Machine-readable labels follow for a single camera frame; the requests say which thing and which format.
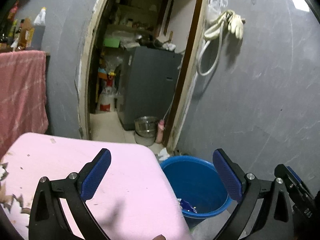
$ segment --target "work glove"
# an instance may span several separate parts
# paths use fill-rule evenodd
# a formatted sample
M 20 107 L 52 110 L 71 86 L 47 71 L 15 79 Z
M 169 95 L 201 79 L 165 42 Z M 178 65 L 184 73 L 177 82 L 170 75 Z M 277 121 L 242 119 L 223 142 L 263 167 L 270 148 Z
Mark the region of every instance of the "work glove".
M 243 37 L 243 23 L 241 16 L 238 14 L 233 14 L 229 18 L 228 31 L 236 35 L 236 38 L 242 40 Z

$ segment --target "stainless steel pot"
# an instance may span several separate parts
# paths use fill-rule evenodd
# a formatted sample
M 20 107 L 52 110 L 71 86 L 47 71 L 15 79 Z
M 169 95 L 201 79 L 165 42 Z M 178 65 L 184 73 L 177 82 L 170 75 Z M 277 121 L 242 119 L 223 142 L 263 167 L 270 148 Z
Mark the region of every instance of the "stainless steel pot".
M 144 138 L 155 138 L 157 134 L 158 118 L 154 116 L 144 116 L 134 121 L 138 135 Z
M 141 145 L 144 145 L 144 146 L 151 146 L 151 145 L 153 145 L 153 143 L 156 140 L 155 137 L 145 138 L 143 136 L 140 136 L 140 135 L 137 134 L 137 132 L 134 132 L 134 139 L 135 139 L 137 144 L 141 144 Z

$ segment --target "tiled floor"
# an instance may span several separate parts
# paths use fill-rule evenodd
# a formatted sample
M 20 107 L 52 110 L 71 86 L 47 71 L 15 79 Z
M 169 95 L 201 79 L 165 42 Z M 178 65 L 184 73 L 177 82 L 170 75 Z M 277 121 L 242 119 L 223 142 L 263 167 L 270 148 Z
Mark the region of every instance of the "tiled floor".
M 116 112 L 90 114 L 92 140 L 100 142 L 136 143 L 134 131 L 125 131 Z M 149 147 L 155 155 L 162 149 L 162 144 L 154 143 Z

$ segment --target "pink towel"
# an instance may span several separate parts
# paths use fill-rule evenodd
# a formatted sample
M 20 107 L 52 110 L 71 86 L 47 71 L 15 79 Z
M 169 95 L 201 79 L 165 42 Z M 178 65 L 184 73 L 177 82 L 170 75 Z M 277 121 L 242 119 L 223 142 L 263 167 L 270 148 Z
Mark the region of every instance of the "pink towel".
M 45 133 L 45 52 L 0 54 L 0 159 L 26 132 Z

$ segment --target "blue bucket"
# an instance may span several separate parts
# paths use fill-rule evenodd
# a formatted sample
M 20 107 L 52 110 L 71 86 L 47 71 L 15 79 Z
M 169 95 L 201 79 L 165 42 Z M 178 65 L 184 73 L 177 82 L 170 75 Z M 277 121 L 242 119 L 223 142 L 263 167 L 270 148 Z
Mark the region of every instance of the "blue bucket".
M 231 198 L 212 163 L 191 156 L 176 156 L 160 166 L 176 197 L 196 207 L 198 213 L 182 210 L 189 228 L 219 215 L 230 205 Z

